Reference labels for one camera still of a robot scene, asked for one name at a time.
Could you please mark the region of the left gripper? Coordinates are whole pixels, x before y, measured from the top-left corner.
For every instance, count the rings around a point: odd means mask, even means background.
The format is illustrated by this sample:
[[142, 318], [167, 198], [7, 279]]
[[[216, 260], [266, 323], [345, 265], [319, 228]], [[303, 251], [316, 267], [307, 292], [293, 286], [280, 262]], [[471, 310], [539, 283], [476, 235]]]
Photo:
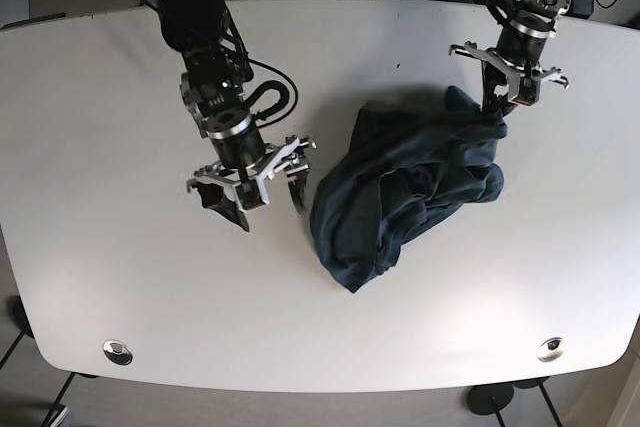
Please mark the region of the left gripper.
[[503, 117], [512, 113], [518, 104], [507, 97], [516, 96], [519, 80], [523, 76], [536, 78], [540, 84], [540, 93], [542, 86], [547, 83], [569, 88], [569, 79], [560, 68], [544, 70], [540, 64], [532, 65], [530, 61], [520, 65], [501, 56], [496, 48], [483, 50], [476, 43], [465, 42], [463, 45], [450, 45], [448, 54], [471, 58], [481, 63], [484, 112], [500, 111]]

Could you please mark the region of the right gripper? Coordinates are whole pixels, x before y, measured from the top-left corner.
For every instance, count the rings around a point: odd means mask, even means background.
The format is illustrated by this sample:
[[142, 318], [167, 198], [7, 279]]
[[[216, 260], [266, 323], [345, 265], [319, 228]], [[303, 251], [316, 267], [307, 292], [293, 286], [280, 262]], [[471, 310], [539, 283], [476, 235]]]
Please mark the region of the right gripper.
[[260, 133], [237, 135], [223, 140], [215, 140], [214, 147], [219, 160], [197, 170], [187, 181], [187, 189], [196, 189], [204, 209], [216, 212], [227, 221], [249, 232], [246, 216], [237, 204], [226, 196], [223, 188], [230, 189], [250, 178], [261, 178], [266, 183], [283, 172], [296, 212], [305, 210], [305, 188], [310, 164], [309, 149], [317, 145], [309, 137], [295, 135], [285, 138], [281, 145], [265, 143]]

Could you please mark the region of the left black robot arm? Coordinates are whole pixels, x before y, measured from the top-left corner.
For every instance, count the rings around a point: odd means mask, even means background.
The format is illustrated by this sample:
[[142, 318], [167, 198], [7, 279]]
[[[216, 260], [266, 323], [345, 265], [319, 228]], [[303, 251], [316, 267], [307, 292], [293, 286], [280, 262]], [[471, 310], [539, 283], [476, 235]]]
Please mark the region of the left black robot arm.
[[487, 9], [502, 27], [496, 45], [481, 49], [467, 41], [449, 47], [450, 54], [481, 63], [483, 111], [506, 116], [517, 106], [537, 103], [546, 83], [569, 87], [562, 70], [543, 68], [540, 58], [547, 41], [556, 34], [556, 22], [569, 12], [571, 3], [572, 0], [486, 1]]

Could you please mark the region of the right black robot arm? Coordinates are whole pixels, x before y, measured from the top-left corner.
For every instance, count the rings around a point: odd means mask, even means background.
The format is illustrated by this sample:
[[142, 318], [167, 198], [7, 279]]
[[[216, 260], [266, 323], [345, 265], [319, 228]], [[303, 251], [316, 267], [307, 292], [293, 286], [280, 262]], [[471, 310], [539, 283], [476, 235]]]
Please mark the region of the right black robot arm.
[[199, 195], [203, 208], [247, 230], [247, 213], [269, 203], [267, 181], [283, 173], [292, 203], [302, 212], [310, 170], [306, 152], [314, 141], [292, 135], [274, 145], [261, 135], [297, 107], [294, 81], [279, 72], [244, 93], [259, 63], [250, 58], [225, 0], [148, 1], [164, 41], [183, 59], [185, 108], [217, 154], [214, 163], [193, 173], [187, 189]]

